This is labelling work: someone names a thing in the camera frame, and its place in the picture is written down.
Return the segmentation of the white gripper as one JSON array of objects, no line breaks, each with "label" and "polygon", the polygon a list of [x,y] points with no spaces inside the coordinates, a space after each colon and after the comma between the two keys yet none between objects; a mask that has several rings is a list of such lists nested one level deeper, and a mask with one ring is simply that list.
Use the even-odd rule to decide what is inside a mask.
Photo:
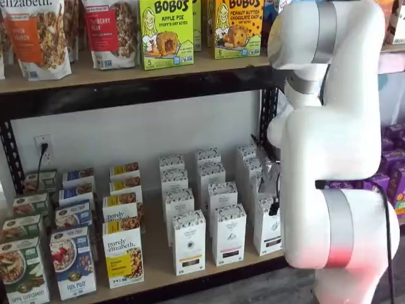
[{"label": "white gripper", "polygon": [[270,205],[269,216],[276,216],[278,214],[280,203],[278,194],[280,190],[280,177],[281,166],[278,161],[265,158],[262,162],[261,180],[258,187],[258,193],[269,194],[273,198]]}]

